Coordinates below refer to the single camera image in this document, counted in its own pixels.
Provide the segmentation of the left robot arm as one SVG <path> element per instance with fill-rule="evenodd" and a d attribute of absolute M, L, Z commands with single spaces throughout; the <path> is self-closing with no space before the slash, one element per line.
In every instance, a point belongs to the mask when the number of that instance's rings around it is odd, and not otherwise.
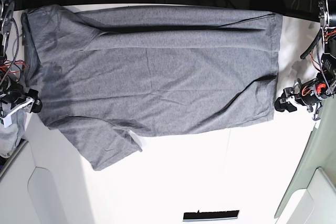
<path fill-rule="evenodd" d="M 283 89 L 274 103 L 278 112 L 296 111 L 293 102 L 305 106 L 309 113 L 313 113 L 314 121 L 320 120 L 322 101 L 335 96 L 335 0 L 319 0 L 318 6 L 320 29 L 300 56 L 302 60 L 310 56 L 317 75 L 305 83 L 296 79 L 293 86 Z"/>

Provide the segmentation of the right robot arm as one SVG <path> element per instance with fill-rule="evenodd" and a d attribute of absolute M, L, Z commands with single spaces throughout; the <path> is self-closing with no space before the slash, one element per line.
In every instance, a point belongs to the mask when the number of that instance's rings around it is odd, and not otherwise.
<path fill-rule="evenodd" d="M 19 32 L 16 21 L 13 18 L 15 3 L 14 0 L 1 0 L 1 105 L 9 104 L 11 109 L 5 112 L 1 108 L 1 120 L 10 119 L 11 116 L 19 110 L 28 113 L 38 113 L 42 109 L 42 102 L 38 97 L 38 91 L 29 89 L 28 92 L 19 84 L 19 80 L 15 80 L 12 71 L 12 66 L 18 68 L 17 72 L 22 73 L 25 69 L 25 64 L 22 61 L 16 60 L 19 51 Z M 16 32 L 16 50 L 12 60 L 7 60 L 7 47 L 12 26 Z"/>

